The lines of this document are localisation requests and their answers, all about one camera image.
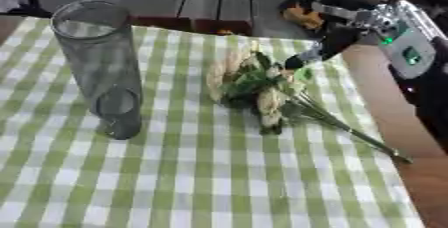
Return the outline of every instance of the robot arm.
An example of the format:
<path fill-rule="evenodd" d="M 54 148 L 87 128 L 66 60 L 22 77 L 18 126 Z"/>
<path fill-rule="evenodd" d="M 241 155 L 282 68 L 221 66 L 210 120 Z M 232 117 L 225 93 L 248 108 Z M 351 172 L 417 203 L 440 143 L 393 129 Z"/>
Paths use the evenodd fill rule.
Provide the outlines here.
<path fill-rule="evenodd" d="M 434 40 L 447 40 L 423 10 L 407 1 L 395 5 L 364 0 L 297 1 L 305 10 L 319 12 L 332 28 L 311 50 L 288 59 L 287 69 L 299 68 L 303 62 L 325 61 L 361 37 L 374 34 L 397 74 L 414 79 L 430 70 L 436 56 L 440 56 Z"/>

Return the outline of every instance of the green leaf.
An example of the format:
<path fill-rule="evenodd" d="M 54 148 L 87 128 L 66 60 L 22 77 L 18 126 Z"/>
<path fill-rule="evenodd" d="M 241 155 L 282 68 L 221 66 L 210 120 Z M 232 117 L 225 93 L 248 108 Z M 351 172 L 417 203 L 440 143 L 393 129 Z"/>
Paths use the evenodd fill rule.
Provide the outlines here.
<path fill-rule="evenodd" d="M 294 73 L 294 78 L 300 81 L 307 81 L 313 78 L 313 71 L 310 68 L 301 68 Z"/>
<path fill-rule="evenodd" d="M 255 56 L 257 57 L 258 62 L 264 70 L 268 70 L 269 68 L 271 68 L 271 59 L 267 55 L 261 52 L 256 52 Z"/>

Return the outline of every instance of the gingham tablecloth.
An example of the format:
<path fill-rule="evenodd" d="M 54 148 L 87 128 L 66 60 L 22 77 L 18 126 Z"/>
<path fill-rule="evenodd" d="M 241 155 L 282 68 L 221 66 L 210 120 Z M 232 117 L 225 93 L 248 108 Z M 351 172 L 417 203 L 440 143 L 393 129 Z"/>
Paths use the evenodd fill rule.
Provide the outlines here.
<path fill-rule="evenodd" d="M 422 227 L 389 157 L 304 121 L 259 135 L 215 105 L 206 68 L 245 37 L 136 27 L 144 125 L 96 132 L 47 20 L 0 48 L 0 227 Z M 260 38 L 282 59 L 308 43 Z M 379 138 L 340 57 L 315 64 L 311 95 Z"/>

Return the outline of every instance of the green light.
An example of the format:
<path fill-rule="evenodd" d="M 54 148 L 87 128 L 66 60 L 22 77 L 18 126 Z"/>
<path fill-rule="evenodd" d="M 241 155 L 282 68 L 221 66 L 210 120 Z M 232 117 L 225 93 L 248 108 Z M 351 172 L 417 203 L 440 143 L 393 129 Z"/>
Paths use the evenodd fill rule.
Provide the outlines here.
<path fill-rule="evenodd" d="M 382 42 L 383 45 L 389 45 L 390 43 L 392 43 L 394 40 L 392 38 L 385 38 L 384 41 Z"/>
<path fill-rule="evenodd" d="M 409 65 L 416 65 L 422 59 L 420 54 L 413 47 L 405 49 L 403 51 L 403 56 Z"/>

